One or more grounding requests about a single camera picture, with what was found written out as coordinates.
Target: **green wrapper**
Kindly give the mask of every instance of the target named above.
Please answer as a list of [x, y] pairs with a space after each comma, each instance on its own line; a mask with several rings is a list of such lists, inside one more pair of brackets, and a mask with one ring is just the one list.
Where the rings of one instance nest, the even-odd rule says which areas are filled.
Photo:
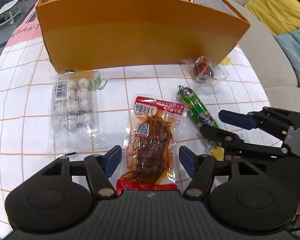
[[198, 126], [210, 125], [218, 128], [207, 108], [198, 98], [196, 93], [189, 87], [178, 86], [178, 100], [188, 106], [188, 114], [192, 121]]

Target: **barcode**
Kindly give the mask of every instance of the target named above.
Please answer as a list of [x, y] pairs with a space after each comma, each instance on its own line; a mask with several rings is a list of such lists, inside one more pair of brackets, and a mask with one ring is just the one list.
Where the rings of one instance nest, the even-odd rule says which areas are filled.
[[65, 100], [68, 95], [68, 81], [62, 80], [57, 83], [56, 100]]
[[137, 124], [137, 136], [148, 136], [149, 135], [149, 127], [148, 123], [138, 123]]
[[157, 111], [157, 107], [155, 106], [148, 106], [145, 104], [140, 104], [140, 103], [135, 103], [134, 105], [134, 112], [135, 113], [147, 113], [147, 114], [152, 114], [155, 115]]

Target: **sofa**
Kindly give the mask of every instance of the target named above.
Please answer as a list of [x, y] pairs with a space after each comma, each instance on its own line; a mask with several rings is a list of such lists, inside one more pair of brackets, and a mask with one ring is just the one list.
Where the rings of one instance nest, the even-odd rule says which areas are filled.
[[228, 0], [251, 24], [239, 46], [256, 72], [271, 106], [300, 112], [296, 74], [268, 28], [244, 8], [247, 1]]

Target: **yellow cushion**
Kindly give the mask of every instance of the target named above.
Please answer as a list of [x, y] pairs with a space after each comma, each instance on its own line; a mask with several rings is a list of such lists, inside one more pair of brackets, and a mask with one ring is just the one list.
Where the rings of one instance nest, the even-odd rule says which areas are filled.
[[274, 34], [300, 28], [300, 3], [297, 0], [250, 0], [244, 7]]

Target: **white rolling stool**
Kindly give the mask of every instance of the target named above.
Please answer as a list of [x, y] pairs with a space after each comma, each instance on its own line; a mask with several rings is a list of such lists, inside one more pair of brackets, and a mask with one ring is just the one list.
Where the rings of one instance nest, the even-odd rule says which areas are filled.
[[[0, 9], [0, 18], [4, 17], [5, 14], [9, 14], [10, 18], [6, 20], [3, 23], [0, 23], [0, 26], [4, 25], [7, 22], [10, 22], [10, 25], [14, 25], [14, 18], [17, 14], [21, 14], [21, 9], [18, 6], [18, 1], [19, 0], [13, 0], [11, 2], [6, 3], [4, 6], [1, 7]], [[17, 9], [18, 11], [12, 15], [12, 11]]]

